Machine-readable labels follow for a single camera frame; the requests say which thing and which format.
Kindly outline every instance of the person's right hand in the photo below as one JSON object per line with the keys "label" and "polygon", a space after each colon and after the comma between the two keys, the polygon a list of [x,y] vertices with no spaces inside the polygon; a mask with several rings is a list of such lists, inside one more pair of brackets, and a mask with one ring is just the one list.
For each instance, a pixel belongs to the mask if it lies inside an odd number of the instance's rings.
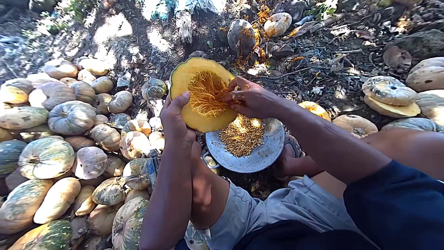
{"label": "person's right hand", "polygon": [[224,96],[230,107],[249,118],[266,119],[274,117],[282,99],[245,78],[234,78],[228,88],[231,92]]}

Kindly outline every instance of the person's left hand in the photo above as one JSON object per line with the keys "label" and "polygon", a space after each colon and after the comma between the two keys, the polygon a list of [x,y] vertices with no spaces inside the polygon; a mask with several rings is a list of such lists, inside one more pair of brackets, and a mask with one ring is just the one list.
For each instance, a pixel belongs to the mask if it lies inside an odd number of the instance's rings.
{"label": "person's left hand", "polygon": [[173,101],[171,101],[170,95],[166,97],[160,112],[165,142],[193,143],[196,140],[196,132],[186,126],[181,115],[182,108],[189,101],[189,91],[176,97]]}

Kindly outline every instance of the forearm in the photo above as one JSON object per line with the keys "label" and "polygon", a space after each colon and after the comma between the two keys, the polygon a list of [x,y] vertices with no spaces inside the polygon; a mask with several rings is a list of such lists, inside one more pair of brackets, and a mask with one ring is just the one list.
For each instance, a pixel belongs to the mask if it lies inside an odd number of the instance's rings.
{"label": "forearm", "polygon": [[184,236],[191,215],[191,143],[166,141],[159,175],[143,218],[140,249],[169,249]]}
{"label": "forearm", "polygon": [[345,184],[375,173],[391,159],[292,101],[280,100],[276,118],[325,171]]}

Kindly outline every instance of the cut pumpkin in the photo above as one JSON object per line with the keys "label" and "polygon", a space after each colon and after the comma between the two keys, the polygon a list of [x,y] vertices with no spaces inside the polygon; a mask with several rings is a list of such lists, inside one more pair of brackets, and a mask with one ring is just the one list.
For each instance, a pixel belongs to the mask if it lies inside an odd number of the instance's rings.
{"label": "cut pumpkin", "polygon": [[413,117],[421,112],[419,106],[416,103],[412,103],[407,106],[397,106],[385,104],[380,101],[376,101],[368,96],[364,97],[364,102],[370,106],[373,110],[381,115],[390,116],[394,118],[406,118]]}
{"label": "cut pumpkin", "polygon": [[174,100],[189,91],[190,102],[182,109],[185,123],[203,133],[216,131],[225,128],[238,114],[222,101],[233,79],[220,64],[192,57],[171,73],[170,97]]}

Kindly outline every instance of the dirt ground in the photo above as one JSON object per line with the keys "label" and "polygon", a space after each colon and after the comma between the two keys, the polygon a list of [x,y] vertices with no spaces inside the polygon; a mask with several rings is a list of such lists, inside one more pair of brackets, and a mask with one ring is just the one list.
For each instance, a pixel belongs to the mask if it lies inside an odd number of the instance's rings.
{"label": "dirt ground", "polygon": [[[258,2],[272,9],[278,0]],[[43,64],[53,58],[73,60],[92,56],[114,65],[111,77],[116,82],[126,73],[131,74],[131,84],[116,87],[115,91],[128,90],[135,95],[133,105],[127,110],[133,118],[149,118],[152,114],[139,91],[142,84],[149,77],[168,80],[177,64],[185,61],[193,51],[200,50],[234,75],[246,77],[281,97],[295,102],[319,103],[332,119],[341,114],[357,114],[378,128],[393,120],[363,103],[361,85],[366,78],[376,75],[405,80],[408,70],[394,71],[384,64],[383,47],[396,36],[412,31],[413,15],[427,11],[416,8],[421,6],[421,1],[414,5],[394,3],[389,13],[376,7],[375,1],[361,1],[358,9],[344,10],[344,16],[338,22],[313,33],[292,37],[289,36],[290,28],[280,37],[262,37],[259,47],[264,50],[266,42],[287,44],[294,49],[293,55],[277,60],[275,69],[265,67],[261,60],[255,66],[257,55],[248,61],[238,61],[221,34],[220,28],[226,27],[232,19],[245,17],[242,11],[248,4],[251,2],[247,0],[229,0],[221,16],[195,12],[192,16],[192,44],[180,40],[174,18],[146,20],[140,6],[131,0],[119,0],[109,10],[94,8],[83,23],[74,23],[67,31],[56,35],[34,39],[25,36],[23,30],[35,31],[36,21],[40,18],[17,9],[16,18],[0,23],[0,83],[41,72]],[[248,18],[256,20],[257,13],[252,12]],[[435,15],[431,21],[439,18]],[[387,21],[391,22],[389,27],[392,29],[384,26]],[[362,35],[358,29],[367,32]],[[343,57],[336,62],[337,54]],[[336,71],[333,65],[342,69]],[[260,69],[260,72],[252,75],[249,69]],[[219,169],[218,174],[230,178],[234,184],[260,199],[283,185],[273,178],[270,168],[252,174]]]}

